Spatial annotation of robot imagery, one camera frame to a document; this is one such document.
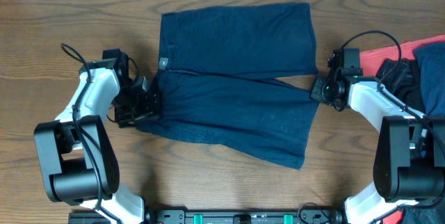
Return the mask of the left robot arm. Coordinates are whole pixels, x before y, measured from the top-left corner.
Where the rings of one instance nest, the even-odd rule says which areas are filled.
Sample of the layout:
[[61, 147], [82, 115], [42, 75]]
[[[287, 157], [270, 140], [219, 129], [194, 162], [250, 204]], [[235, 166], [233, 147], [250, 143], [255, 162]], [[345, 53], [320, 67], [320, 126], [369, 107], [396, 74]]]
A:
[[135, 61], [120, 49], [105, 50], [92, 62], [65, 43], [61, 49], [82, 66], [69, 104], [33, 132], [47, 197], [82, 207], [69, 215], [69, 223], [148, 223], [144, 199], [120, 182], [104, 125], [110, 110], [119, 128], [156, 118], [158, 97], [143, 75], [130, 76]]

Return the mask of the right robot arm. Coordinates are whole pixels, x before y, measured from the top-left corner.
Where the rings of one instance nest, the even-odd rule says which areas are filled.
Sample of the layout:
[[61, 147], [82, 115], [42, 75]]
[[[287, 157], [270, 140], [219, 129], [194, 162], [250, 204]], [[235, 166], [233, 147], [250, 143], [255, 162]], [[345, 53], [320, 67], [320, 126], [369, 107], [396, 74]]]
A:
[[359, 50], [341, 48], [318, 75], [310, 97], [338, 112], [352, 109], [378, 131], [373, 181], [346, 198], [331, 223], [378, 223], [407, 208], [429, 209], [444, 199], [444, 119], [428, 118], [390, 94], [381, 80], [366, 77]]

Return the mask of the navy blue shorts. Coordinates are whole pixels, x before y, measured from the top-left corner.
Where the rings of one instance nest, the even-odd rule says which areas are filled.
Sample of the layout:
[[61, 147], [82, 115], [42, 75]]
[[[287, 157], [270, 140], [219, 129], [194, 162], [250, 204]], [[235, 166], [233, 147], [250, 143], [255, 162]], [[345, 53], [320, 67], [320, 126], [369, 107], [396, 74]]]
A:
[[318, 103], [284, 77], [317, 72], [308, 3], [165, 13], [151, 85], [160, 113], [136, 127], [300, 169]]

